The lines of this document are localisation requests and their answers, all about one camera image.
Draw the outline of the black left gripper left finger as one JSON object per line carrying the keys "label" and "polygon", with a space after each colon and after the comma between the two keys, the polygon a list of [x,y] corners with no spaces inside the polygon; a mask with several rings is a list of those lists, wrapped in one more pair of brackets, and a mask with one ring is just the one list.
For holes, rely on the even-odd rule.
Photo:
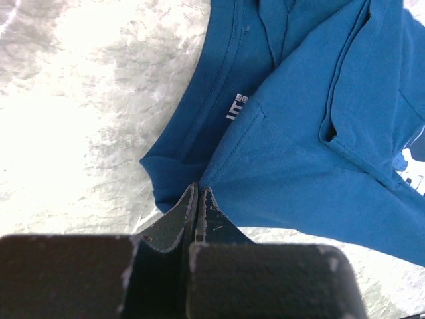
{"label": "black left gripper left finger", "polygon": [[183,318],[198,195],[136,235],[1,237],[1,317]]}

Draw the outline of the blue t shirt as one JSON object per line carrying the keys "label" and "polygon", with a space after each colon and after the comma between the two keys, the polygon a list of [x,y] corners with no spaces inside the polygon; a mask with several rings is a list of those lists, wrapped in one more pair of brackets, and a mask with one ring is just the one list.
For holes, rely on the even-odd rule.
{"label": "blue t shirt", "polygon": [[168,211],[193,182],[240,227],[424,264],[424,26],[402,1],[212,1],[202,53],[141,164]]}

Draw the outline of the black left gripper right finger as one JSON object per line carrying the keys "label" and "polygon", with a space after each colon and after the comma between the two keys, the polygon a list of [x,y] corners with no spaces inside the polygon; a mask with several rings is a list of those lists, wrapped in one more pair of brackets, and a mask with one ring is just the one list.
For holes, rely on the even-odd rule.
{"label": "black left gripper right finger", "polygon": [[365,318],[353,268],[323,244],[257,244],[201,192],[188,250],[189,318]]}

